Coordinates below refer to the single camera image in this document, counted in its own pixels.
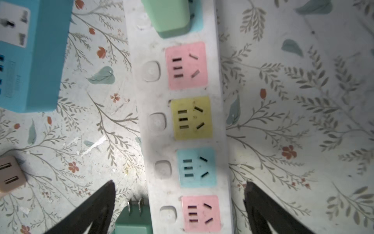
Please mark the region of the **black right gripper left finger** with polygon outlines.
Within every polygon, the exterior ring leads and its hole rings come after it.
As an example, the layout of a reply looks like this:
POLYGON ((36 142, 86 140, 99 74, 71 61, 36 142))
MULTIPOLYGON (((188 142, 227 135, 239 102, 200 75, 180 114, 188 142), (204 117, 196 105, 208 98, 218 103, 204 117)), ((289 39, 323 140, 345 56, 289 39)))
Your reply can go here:
POLYGON ((115 207, 116 187, 112 180, 106 182, 65 219, 56 224, 48 234, 108 233, 115 207))

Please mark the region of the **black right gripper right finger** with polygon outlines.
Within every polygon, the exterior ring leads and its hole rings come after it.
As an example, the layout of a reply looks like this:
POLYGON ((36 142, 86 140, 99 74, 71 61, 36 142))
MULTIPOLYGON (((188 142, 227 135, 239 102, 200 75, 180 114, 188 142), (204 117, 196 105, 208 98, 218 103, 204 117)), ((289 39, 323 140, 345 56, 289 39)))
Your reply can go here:
POLYGON ((271 234, 270 226, 278 234, 312 233, 254 182, 247 182, 243 202, 253 234, 271 234))

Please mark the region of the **pink USB charger plug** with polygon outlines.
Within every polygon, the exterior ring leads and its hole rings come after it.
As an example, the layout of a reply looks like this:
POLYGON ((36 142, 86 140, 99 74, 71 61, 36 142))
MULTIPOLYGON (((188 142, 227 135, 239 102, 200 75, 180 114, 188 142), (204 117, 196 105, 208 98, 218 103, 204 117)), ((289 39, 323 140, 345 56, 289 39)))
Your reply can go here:
POLYGON ((1 198, 27 182, 19 163, 13 156, 1 157, 0 174, 1 198))

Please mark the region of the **green USB charger plug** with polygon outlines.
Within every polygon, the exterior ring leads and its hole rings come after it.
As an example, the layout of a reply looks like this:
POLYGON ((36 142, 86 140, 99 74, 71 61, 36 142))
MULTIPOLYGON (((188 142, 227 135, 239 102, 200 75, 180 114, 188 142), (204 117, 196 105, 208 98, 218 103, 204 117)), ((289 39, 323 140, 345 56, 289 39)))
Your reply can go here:
POLYGON ((178 37, 191 29, 190 3, 187 0, 144 0, 144 9, 163 38, 178 37))

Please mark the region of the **white multicolour power strip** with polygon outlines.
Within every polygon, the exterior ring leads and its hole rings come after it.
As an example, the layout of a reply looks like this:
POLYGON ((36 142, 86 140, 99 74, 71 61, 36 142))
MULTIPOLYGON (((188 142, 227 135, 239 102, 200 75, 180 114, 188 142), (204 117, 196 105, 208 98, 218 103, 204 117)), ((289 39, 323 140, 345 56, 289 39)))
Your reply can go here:
POLYGON ((153 232, 231 234, 216 3, 188 1, 191 30, 168 39, 124 5, 153 232))

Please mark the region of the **teal tower power strip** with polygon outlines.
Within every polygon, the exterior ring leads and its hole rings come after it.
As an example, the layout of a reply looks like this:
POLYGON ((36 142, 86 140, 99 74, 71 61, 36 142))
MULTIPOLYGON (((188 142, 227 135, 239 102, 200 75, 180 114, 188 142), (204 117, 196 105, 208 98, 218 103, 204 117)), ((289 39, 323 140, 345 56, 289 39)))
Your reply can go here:
POLYGON ((1 1, 1 108, 57 106, 73 1, 1 1))

